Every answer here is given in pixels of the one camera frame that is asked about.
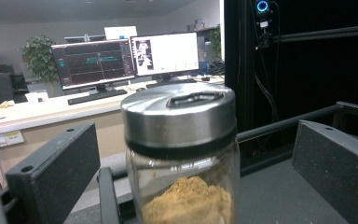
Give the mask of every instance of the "jar contents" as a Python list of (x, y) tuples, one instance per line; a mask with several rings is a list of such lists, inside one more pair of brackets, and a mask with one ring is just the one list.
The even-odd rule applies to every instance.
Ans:
[(143, 208), (145, 224), (228, 224), (233, 221), (233, 201), (223, 188), (198, 176), (178, 178), (162, 195)]

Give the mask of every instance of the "glass jar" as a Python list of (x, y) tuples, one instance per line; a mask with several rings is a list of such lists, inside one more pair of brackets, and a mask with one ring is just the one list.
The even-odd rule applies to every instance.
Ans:
[(139, 91), (121, 104), (140, 223), (238, 223), (234, 92), (213, 84)]

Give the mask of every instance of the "monitor stand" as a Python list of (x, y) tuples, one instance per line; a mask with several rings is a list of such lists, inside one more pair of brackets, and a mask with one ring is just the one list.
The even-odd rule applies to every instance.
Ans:
[(170, 82), (173, 81), (175, 78), (175, 74), (174, 73), (166, 73), (166, 74), (162, 74), (160, 75), (161, 79), (156, 80), (156, 82)]
[(97, 94), (97, 93), (101, 93), (101, 92), (105, 92), (105, 91), (109, 91), (106, 89), (106, 86), (105, 84), (98, 84), (95, 86), (95, 90), (90, 90), (89, 91), (89, 94), (92, 95), (92, 94)]

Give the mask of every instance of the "metal lid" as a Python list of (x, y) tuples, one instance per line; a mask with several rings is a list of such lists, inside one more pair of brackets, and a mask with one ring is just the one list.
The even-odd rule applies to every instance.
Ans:
[(152, 158), (200, 156), (226, 146), (237, 133), (234, 91), (221, 85), (138, 91), (122, 101), (121, 110), (127, 145)]

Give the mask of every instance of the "computer monitor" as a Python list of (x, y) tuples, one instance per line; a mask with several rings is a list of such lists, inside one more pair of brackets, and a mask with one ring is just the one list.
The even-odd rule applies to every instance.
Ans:
[(132, 36), (135, 74), (138, 77), (182, 75), (199, 69), (197, 33)]
[(135, 78), (129, 39), (106, 40), (51, 46), (62, 91), (95, 86), (105, 91), (106, 84)]

